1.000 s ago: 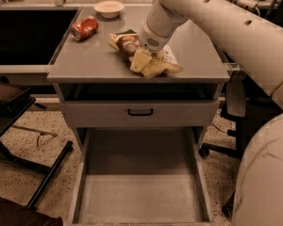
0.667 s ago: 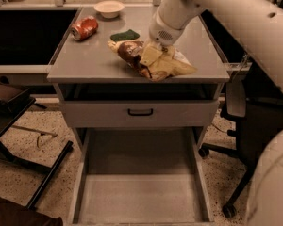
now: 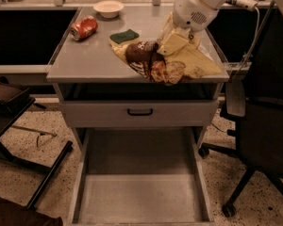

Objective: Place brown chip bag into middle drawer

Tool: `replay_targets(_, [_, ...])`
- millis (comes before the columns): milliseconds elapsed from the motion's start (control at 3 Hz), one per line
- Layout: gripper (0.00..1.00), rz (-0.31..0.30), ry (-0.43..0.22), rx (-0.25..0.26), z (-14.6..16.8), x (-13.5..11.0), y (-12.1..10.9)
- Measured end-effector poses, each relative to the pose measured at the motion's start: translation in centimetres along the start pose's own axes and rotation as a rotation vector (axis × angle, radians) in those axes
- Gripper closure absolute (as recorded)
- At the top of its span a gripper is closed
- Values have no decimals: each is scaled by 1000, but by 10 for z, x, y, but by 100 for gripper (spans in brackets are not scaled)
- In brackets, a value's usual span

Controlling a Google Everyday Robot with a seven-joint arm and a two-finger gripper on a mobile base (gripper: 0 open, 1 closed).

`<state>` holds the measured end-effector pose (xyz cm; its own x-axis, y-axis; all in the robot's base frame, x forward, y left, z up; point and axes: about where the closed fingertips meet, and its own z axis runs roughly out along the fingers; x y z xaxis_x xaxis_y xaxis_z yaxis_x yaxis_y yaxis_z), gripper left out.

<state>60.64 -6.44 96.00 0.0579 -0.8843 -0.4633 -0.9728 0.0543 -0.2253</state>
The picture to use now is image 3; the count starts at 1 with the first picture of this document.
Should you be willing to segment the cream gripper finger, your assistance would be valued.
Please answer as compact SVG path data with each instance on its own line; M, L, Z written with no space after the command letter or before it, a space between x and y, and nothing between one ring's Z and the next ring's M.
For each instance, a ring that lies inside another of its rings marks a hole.
M175 32L171 32L167 36L158 39L157 52L163 56L169 56L172 53L184 47L189 40Z

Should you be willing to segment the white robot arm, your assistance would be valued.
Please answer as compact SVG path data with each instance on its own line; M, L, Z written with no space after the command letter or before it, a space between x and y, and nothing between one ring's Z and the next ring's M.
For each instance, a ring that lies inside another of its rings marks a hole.
M169 56L181 50L191 35L204 30L216 18L225 2L250 11L258 5L258 0L175 0L158 37L158 52Z

